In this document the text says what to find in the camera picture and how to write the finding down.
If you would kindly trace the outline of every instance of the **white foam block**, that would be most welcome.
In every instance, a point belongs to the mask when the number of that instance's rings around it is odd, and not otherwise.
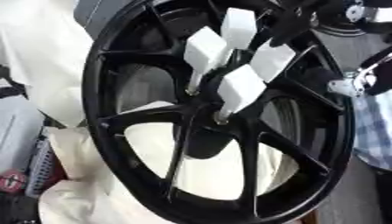
[[[227,74],[218,88],[225,102],[220,118],[237,113],[253,103],[266,86],[250,65],[244,65]]]
[[[252,10],[229,8],[220,32],[229,47],[247,49],[257,33],[255,13]]]
[[[184,60],[196,73],[205,74],[218,66],[227,45],[226,40],[206,26],[186,41]]]
[[[295,56],[296,53],[289,46],[271,47],[267,41],[257,49],[250,65],[268,83],[273,81]]]

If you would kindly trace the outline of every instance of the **black wheel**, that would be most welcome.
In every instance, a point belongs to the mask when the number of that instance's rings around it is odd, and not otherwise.
[[[190,96],[185,87],[193,70],[183,60],[186,39],[205,25],[218,32],[228,7],[265,15],[258,20],[259,33],[250,49],[207,74],[199,94]],[[95,41],[83,80],[92,138],[113,173],[154,213],[176,223],[284,223],[310,212],[340,180],[352,151],[352,106],[348,99],[326,93],[325,79],[341,76],[341,71],[310,32],[290,43],[297,57],[254,104],[231,116],[225,125],[214,120],[222,105],[216,94],[222,77],[249,62],[249,55],[269,39],[269,27],[280,13],[280,8],[264,1],[141,0],[119,11]],[[151,73],[169,77],[171,87],[162,91],[172,93],[164,99],[172,105],[129,111],[145,104],[136,102],[145,94],[119,92],[129,90],[127,81]],[[127,97],[136,99],[128,103],[130,108],[123,105]],[[282,129],[263,118],[271,104]],[[124,131],[140,123],[174,124],[175,149],[163,177],[127,142]],[[209,199],[176,186],[183,161],[198,156],[192,153],[195,144],[203,143],[202,157],[208,159],[231,140],[240,146],[243,169],[237,199]],[[259,143],[281,151],[299,166],[292,177],[261,195],[256,189]]]
[[[277,0],[284,8],[289,9],[296,4],[303,2],[302,0]],[[350,2],[346,0],[332,0],[342,2]],[[364,35],[365,32],[358,28],[358,25],[350,23],[346,18],[344,7],[328,9],[328,12],[319,15],[319,27],[317,31],[330,34],[336,37],[353,38]]]

